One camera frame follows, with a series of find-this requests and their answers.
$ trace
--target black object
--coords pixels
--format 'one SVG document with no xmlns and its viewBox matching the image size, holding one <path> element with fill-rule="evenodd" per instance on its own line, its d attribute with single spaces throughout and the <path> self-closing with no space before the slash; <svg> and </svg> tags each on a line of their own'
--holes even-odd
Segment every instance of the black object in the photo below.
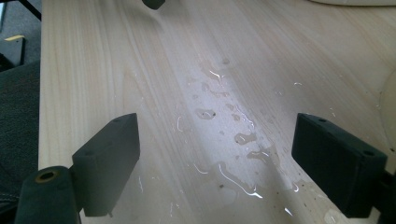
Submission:
<svg viewBox="0 0 396 224">
<path fill-rule="evenodd" d="M 11 2 L 15 0 L 0 0 L 0 3 L 4 2 Z M 23 4 L 30 12 L 32 12 L 33 15 L 35 15 L 40 21 L 41 21 L 41 13 L 32 5 L 30 4 L 27 0 L 18 0 Z"/>
<path fill-rule="evenodd" d="M 143 3 L 147 7 L 157 10 L 163 5 L 163 3 L 165 3 L 165 0 L 143 0 Z"/>
<path fill-rule="evenodd" d="M 368 217 L 375 206 L 396 223 L 395 178 L 381 151 L 326 119 L 298 114 L 291 155 L 346 217 Z"/>
<path fill-rule="evenodd" d="M 110 121 L 73 155 L 73 166 L 53 166 L 24 182 L 16 224 L 79 223 L 111 214 L 140 156 L 136 114 Z"/>
</svg>

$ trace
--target gray fabric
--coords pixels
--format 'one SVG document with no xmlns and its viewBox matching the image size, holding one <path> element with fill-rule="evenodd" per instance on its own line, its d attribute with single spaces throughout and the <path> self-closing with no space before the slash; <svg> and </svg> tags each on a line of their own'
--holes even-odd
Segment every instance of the gray fabric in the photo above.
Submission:
<svg viewBox="0 0 396 224">
<path fill-rule="evenodd" d="M 0 201 L 37 170 L 40 62 L 0 73 Z"/>
<path fill-rule="evenodd" d="M 28 0 L 41 11 L 41 0 Z M 25 36 L 24 64 L 40 60 L 41 22 L 20 2 L 7 2 L 0 30 L 0 39 L 14 35 Z"/>
</svg>

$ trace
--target light wood surface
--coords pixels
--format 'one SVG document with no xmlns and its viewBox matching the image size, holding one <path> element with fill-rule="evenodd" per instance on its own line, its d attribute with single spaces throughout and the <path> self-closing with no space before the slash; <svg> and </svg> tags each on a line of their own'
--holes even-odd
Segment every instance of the light wood surface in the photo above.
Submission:
<svg viewBox="0 0 396 224">
<path fill-rule="evenodd" d="M 324 4 L 358 7 L 396 6 L 396 0 L 310 0 Z"/>
<path fill-rule="evenodd" d="M 114 217 L 83 223 L 378 217 L 345 218 L 290 149 L 309 113 L 387 153 L 394 172 L 379 98 L 396 70 L 395 7 L 43 0 L 41 53 L 40 168 L 70 166 L 110 120 L 138 115 L 141 158 Z"/>
<path fill-rule="evenodd" d="M 396 148 L 396 71 L 390 75 L 381 94 L 381 116 L 390 150 Z"/>
</svg>

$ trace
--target floor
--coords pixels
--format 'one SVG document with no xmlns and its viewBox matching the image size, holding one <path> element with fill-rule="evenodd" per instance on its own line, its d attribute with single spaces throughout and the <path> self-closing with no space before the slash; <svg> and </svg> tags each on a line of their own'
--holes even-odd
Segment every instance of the floor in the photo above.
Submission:
<svg viewBox="0 0 396 224">
<path fill-rule="evenodd" d="M 29 0 L 29 2 L 41 11 L 41 0 Z M 14 35 L 25 36 L 25 64 L 40 60 L 41 21 L 18 1 L 6 3 L 0 26 L 1 40 Z"/>
</svg>

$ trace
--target wood panel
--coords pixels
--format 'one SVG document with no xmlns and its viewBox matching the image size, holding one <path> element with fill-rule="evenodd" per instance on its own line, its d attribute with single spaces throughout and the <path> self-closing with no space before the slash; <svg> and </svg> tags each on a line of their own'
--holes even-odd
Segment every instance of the wood panel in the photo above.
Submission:
<svg viewBox="0 0 396 224">
<path fill-rule="evenodd" d="M 106 123 L 138 115 L 141 159 L 114 217 L 84 223 L 378 216 L 345 218 L 290 149 L 297 113 L 309 113 L 383 150 L 395 170 L 379 106 L 396 69 L 395 7 L 44 0 L 42 25 L 41 168 L 70 166 Z"/>
</svg>

